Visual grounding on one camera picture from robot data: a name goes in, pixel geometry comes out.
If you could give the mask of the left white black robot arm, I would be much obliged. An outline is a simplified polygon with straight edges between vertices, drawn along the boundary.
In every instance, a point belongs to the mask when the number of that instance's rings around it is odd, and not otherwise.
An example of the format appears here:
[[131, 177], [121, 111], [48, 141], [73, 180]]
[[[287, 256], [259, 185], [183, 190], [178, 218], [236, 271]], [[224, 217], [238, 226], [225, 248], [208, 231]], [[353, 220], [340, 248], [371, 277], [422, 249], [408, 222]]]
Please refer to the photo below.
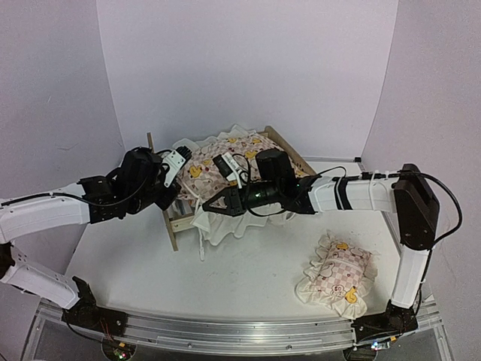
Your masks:
[[99, 306], [86, 281], [30, 262], [14, 241], [61, 226], [121, 220], [151, 205], [165, 211], [181, 190], [176, 177], [191, 156], [187, 147], [158, 153], [136, 147], [105, 176], [85, 177], [57, 190], [3, 200], [1, 282], [57, 304], [70, 326], [123, 335], [127, 313]]

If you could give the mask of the duck print ruffled bed cover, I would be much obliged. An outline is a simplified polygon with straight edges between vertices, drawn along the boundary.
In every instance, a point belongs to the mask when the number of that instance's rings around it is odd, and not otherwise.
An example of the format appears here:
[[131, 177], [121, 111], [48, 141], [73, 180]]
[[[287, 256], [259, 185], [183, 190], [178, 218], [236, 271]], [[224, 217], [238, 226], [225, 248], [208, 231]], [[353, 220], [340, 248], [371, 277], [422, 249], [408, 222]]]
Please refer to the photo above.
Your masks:
[[239, 125], [228, 132], [210, 136], [202, 141], [184, 138], [175, 144], [186, 146], [192, 158], [182, 168], [177, 181], [181, 191], [174, 204], [166, 211], [166, 222], [172, 246], [177, 246], [177, 234], [187, 229], [198, 233], [199, 258], [205, 260], [205, 244], [217, 246], [227, 235], [240, 238], [249, 226], [263, 227], [267, 223], [283, 225], [289, 215], [282, 213], [280, 206], [262, 206], [250, 212], [231, 217], [203, 210], [203, 205], [225, 210], [225, 197], [216, 194], [226, 187], [236, 191], [253, 190], [261, 180], [256, 156], [263, 150], [275, 148], [287, 153], [296, 177], [313, 173], [312, 168], [296, 150], [272, 126], [264, 130], [246, 130]]

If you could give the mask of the wooden pet bed frame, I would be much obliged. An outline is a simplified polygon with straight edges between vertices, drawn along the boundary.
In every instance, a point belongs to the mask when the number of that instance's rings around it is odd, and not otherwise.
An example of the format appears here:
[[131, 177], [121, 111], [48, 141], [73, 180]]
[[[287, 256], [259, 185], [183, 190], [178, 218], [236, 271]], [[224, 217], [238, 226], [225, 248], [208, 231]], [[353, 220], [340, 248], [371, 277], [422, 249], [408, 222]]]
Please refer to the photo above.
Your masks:
[[201, 203], [213, 196], [215, 186], [226, 185], [226, 182], [220, 180], [218, 174], [214, 176], [200, 176], [191, 178], [190, 175], [199, 171], [209, 171], [212, 162], [210, 159], [216, 155], [215, 151], [208, 152], [210, 147], [219, 146], [222, 150], [228, 149], [230, 145], [235, 150], [241, 150], [247, 156], [251, 163], [254, 162], [255, 150], [261, 150], [265, 145], [273, 145], [287, 152], [291, 164], [295, 170], [295, 174], [299, 177], [315, 174], [315, 171], [306, 160], [287, 142], [280, 133], [272, 126], [266, 126], [262, 132], [254, 130], [245, 130], [235, 125], [230, 132], [222, 132], [218, 136], [210, 136], [203, 141], [191, 141], [184, 138], [176, 143], [176, 145], [185, 145], [194, 151], [192, 166], [184, 170], [185, 176], [180, 180], [183, 186], [180, 198], [170, 206], [162, 214], [165, 219], [166, 229], [174, 251], [178, 250], [177, 236], [181, 232], [188, 229], [197, 229], [200, 232], [201, 240], [208, 240], [212, 245], [217, 245], [224, 238], [220, 232], [225, 230], [226, 234], [232, 233], [239, 238], [248, 226], [264, 226], [267, 221], [272, 223], [283, 224], [287, 221], [287, 216], [269, 216], [267, 218], [255, 218], [247, 214], [239, 218], [232, 219], [227, 216], [213, 215], [206, 218], [205, 222], [193, 223], [198, 213], [197, 208]]

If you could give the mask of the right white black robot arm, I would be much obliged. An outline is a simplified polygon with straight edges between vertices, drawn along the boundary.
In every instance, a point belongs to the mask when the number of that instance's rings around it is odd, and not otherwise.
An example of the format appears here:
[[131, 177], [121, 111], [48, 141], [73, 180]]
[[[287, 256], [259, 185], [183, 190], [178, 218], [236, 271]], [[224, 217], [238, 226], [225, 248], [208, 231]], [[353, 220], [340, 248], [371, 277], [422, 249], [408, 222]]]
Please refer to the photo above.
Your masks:
[[238, 217], [255, 208], [278, 204], [294, 214], [328, 211], [379, 211], [398, 218], [401, 258], [392, 295], [385, 311], [353, 316], [357, 344], [376, 344], [417, 329], [417, 309], [436, 237], [440, 204], [428, 185], [430, 175], [406, 164], [394, 173], [364, 172], [357, 176], [326, 177], [322, 173], [296, 177], [286, 152], [263, 150], [255, 156], [260, 179], [238, 168], [226, 153], [213, 162], [223, 177], [237, 185], [220, 190], [202, 208]]

